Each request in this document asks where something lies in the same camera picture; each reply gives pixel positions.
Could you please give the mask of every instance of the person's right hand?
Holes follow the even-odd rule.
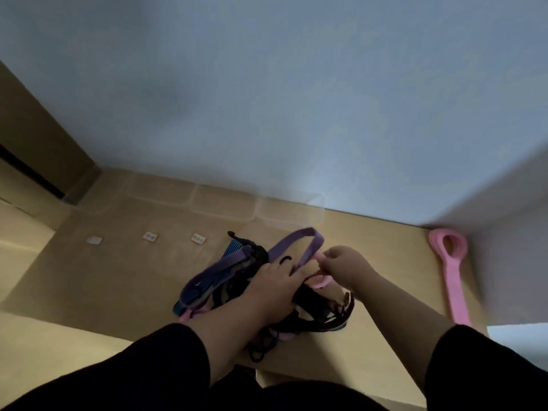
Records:
[[[350,247],[331,247],[323,255],[326,258],[319,262],[319,267],[329,272],[338,284],[352,292],[356,291],[361,279],[376,274],[369,262]]]

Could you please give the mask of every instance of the sticker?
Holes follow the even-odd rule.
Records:
[[[190,238],[190,240],[192,242],[196,242],[198,245],[202,245],[206,241],[206,237],[195,233],[194,235],[192,235],[192,238]]]
[[[142,239],[146,239],[147,241],[154,242],[158,238],[157,233],[147,232],[142,236]]]
[[[92,236],[88,237],[86,242],[88,244],[91,244],[91,245],[99,245],[102,242],[102,238],[92,235]]]

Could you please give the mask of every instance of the tangled straps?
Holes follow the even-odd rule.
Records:
[[[263,264],[280,258],[294,242],[301,238],[313,237],[291,273],[312,258],[321,256],[318,250],[323,244],[323,236],[314,228],[299,229],[287,235],[270,251],[266,251],[253,241],[238,238],[233,232],[228,234],[233,241],[223,258],[192,278],[183,288],[179,301],[173,309],[175,314],[180,316],[180,321],[184,322],[196,314],[209,310],[206,304],[210,297],[213,301],[211,308],[215,309],[240,296]],[[326,276],[321,283],[310,285],[317,288],[330,280],[331,278]],[[354,307],[354,298],[351,293],[347,293],[344,303],[339,304],[321,296],[306,284],[298,288],[293,301],[298,307],[288,317],[260,331],[257,338],[248,344],[247,349],[251,360],[260,362],[265,353],[276,346],[278,340],[289,340],[302,331],[323,332],[342,329],[346,326]],[[308,313],[312,320],[301,317],[303,311]]]

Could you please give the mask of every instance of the black sleeve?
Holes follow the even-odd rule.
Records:
[[[112,358],[37,387],[4,409],[194,410],[208,388],[202,341],[174,323]]]
[[[428,410],[538,409],[546,390],[547,372],[464,325],[439,340],[425,379]]]

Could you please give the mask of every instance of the person's left hand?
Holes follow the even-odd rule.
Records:
[[[242,297],[260,309],[264,325],[272,325],[286,318],[295,304],[291,301],[299,286],[310,276],[304,269],[295,271],[291,276],[293,263],[285,260],[264,264],[253,277]]]

